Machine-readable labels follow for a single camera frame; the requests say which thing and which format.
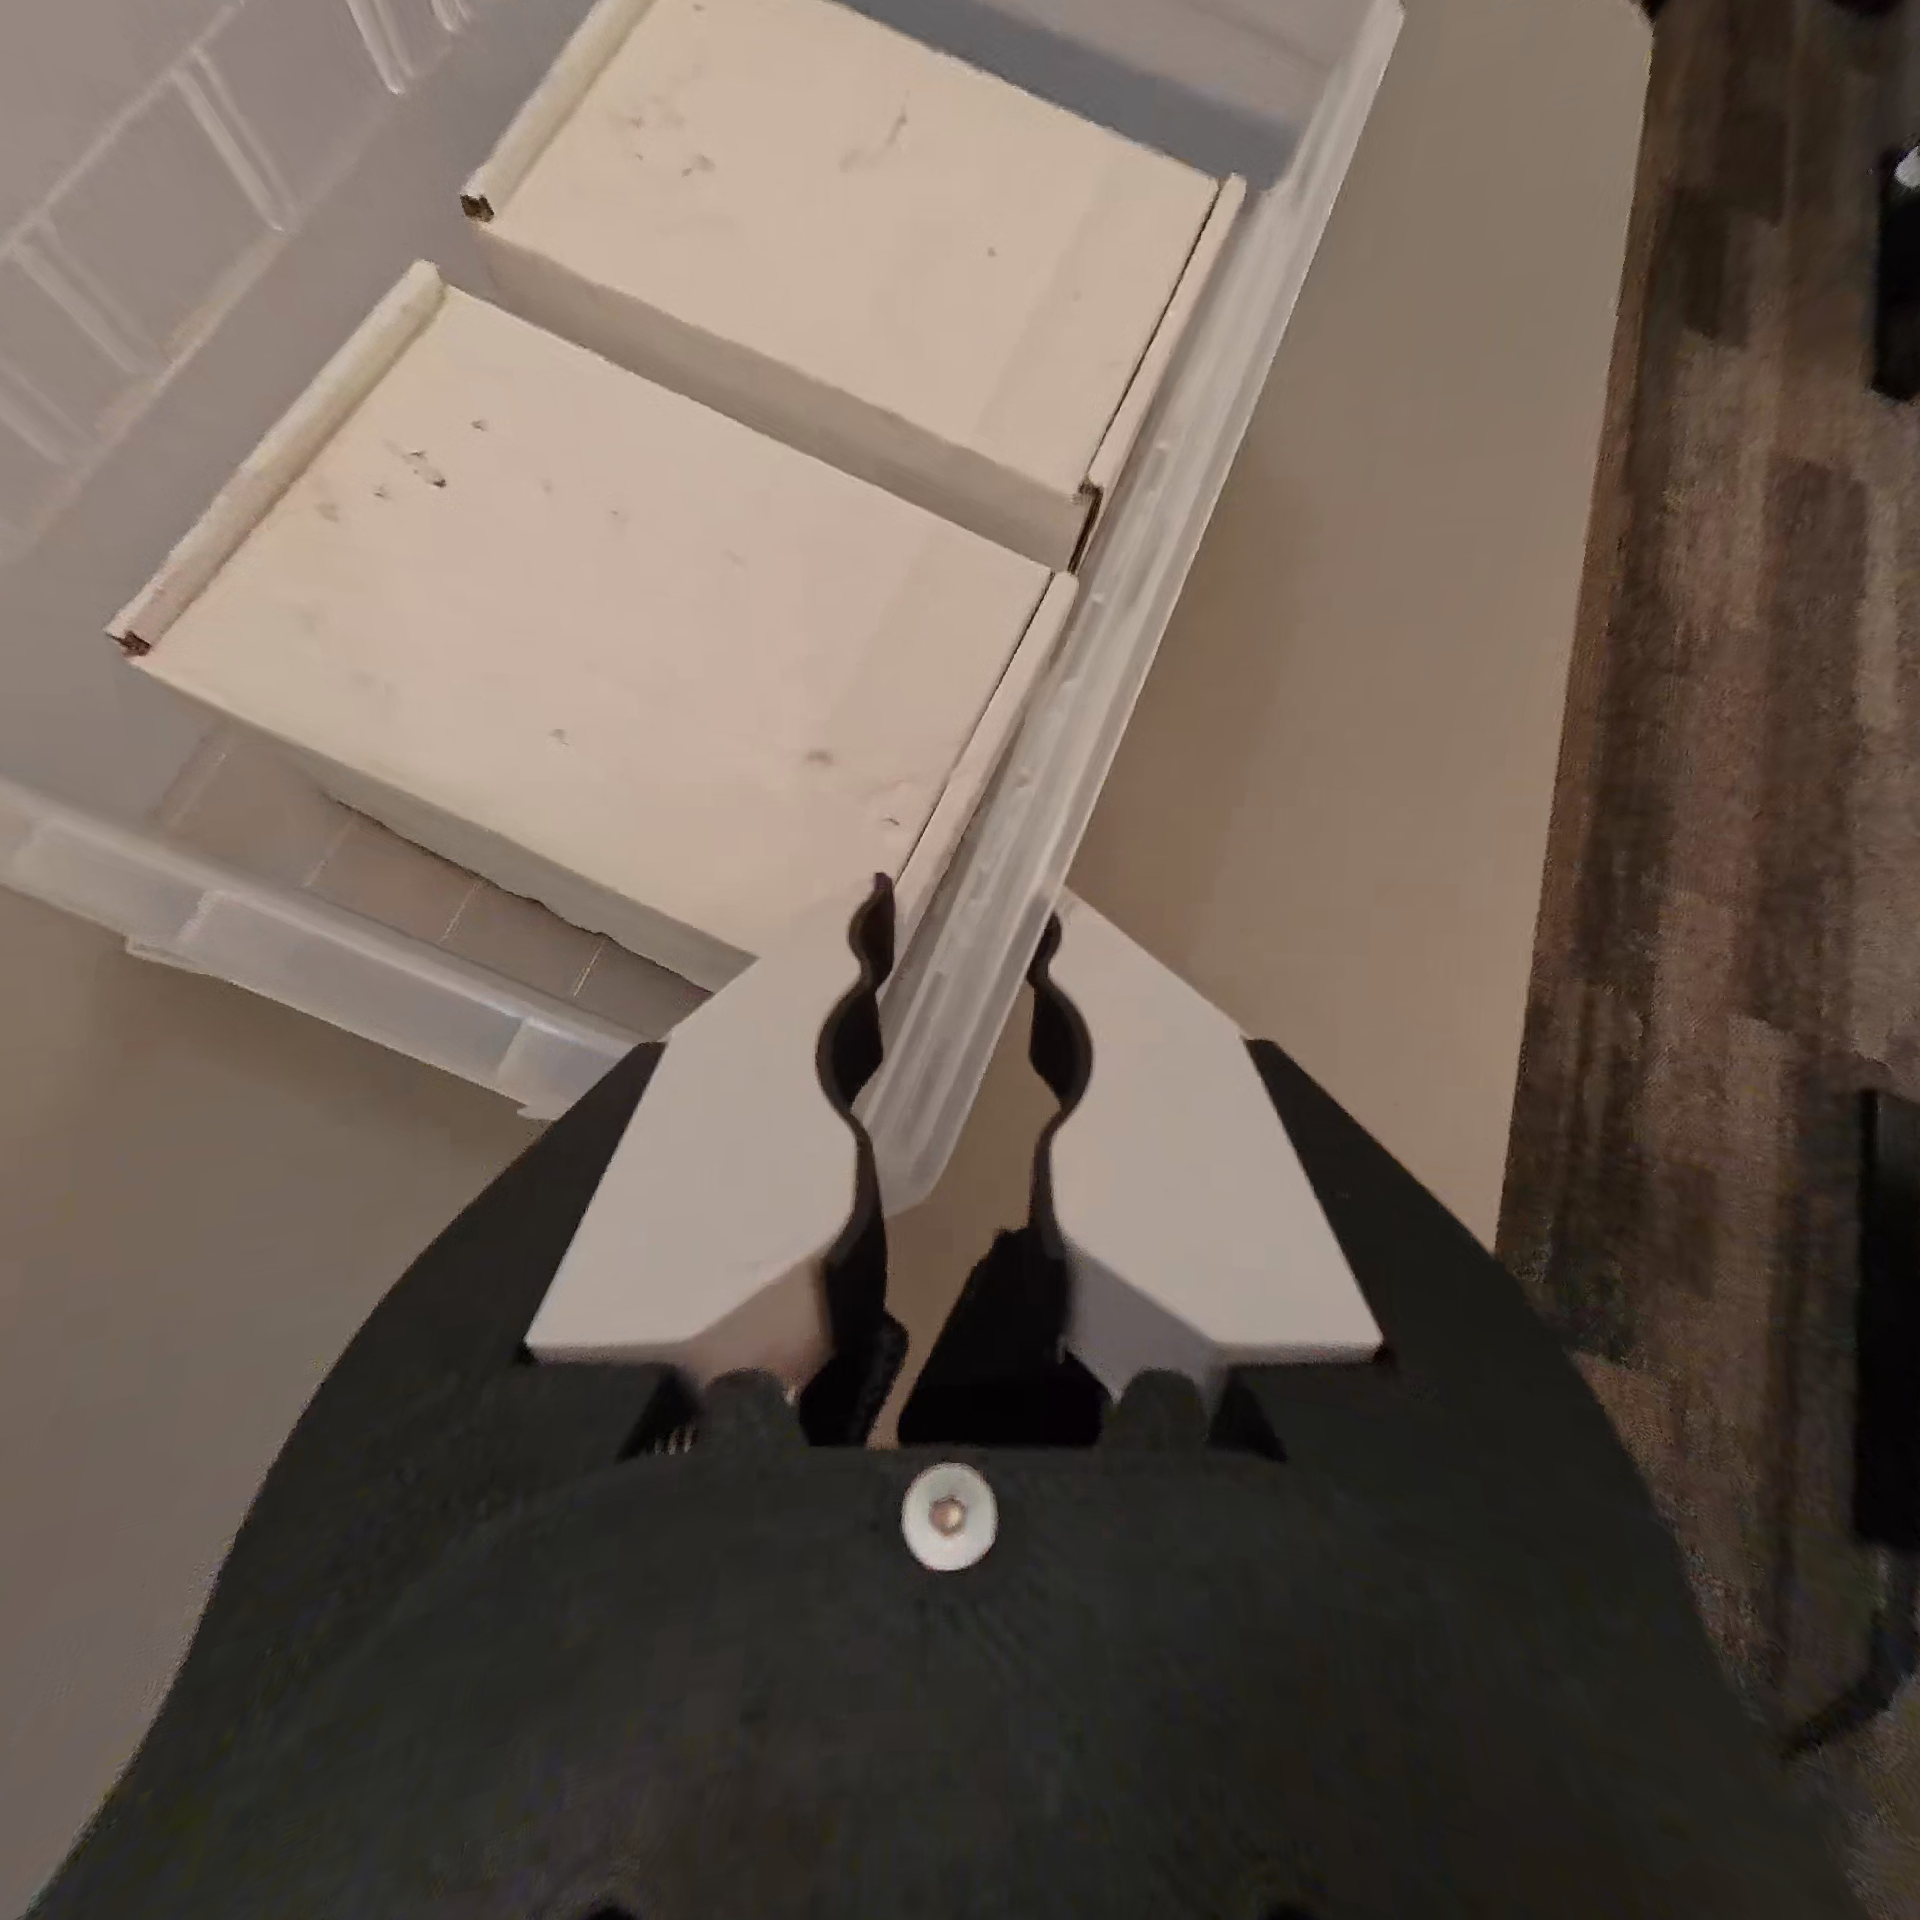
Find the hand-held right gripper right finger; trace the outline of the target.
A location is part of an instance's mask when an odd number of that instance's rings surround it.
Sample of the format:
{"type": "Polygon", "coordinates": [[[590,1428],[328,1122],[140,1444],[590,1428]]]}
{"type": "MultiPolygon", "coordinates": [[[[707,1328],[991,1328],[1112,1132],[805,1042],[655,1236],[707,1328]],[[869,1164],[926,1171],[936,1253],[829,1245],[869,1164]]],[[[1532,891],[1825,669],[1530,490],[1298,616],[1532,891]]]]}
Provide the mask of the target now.
{"type": "Polygon", "coordinates": [[[1030,1222],[1063,1266],[1063,1352],[1102,1388],[1376,1359],[1380,1319],[1234,1020],[1081,899],[1030,988],[1055,1101],[1030,1222]]]}

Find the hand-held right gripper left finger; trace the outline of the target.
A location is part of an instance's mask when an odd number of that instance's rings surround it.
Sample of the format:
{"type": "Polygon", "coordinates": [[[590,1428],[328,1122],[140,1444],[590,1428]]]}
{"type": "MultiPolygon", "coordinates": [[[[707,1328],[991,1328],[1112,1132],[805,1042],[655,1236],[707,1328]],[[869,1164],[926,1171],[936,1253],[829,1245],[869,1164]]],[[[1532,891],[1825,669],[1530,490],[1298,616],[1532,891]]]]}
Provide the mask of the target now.
{"type": "Polygon", "coordinates": [[[541,1364],[818,1371],[875,1212],[849,1111],[881,1057],[894,881],[839,887],[684,1018],[531,1311],[541,1364]]]}

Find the clear plastic bin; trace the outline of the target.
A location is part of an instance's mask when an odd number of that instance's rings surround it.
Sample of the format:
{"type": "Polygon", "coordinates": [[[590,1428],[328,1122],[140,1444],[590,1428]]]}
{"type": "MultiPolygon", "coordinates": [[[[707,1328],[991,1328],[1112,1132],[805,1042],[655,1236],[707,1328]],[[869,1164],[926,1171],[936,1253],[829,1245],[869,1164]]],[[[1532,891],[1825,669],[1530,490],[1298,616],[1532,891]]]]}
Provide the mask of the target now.
{"type": "MultiPolygon", "coordinates": [[[[1220,267],[1091,520],[1078,600],[936,891],[896,881],[887,1061],[858,1115],[887,1212],[940,1176],[1018,981],[1055,910],[1102,784],[1172,624],[1380,95],[1404,3],[904,3],[911,34],[1081,115],[1245,174],[1220,267]]],[[[553,1122],[698,988],[613,936],[548,988],[581,927],[531,910],[525,959],[401,930],[453,894],[389,830],[230,735],[182,757],[141,817],[5,773],[5,887],[112,930],[136,959],[271,998],[553,1122]]]]}

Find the white cardboard box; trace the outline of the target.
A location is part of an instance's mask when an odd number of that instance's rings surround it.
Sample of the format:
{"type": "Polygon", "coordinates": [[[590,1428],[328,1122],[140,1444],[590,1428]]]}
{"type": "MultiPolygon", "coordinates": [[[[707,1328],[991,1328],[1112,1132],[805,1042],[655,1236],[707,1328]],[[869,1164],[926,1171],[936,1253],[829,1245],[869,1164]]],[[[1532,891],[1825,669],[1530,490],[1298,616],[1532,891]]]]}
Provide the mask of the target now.
{"type": "Polygon", "coordinates": [[[596,3],[461,188],[511,315],[1046,569],[1241,206],[847,3],[596,3]]]}
{"type": "Polygon", "coordinates": [[[712,992],[878,875],[923,919],[1074,600],[413,262],[107,635],[712,992]]]}

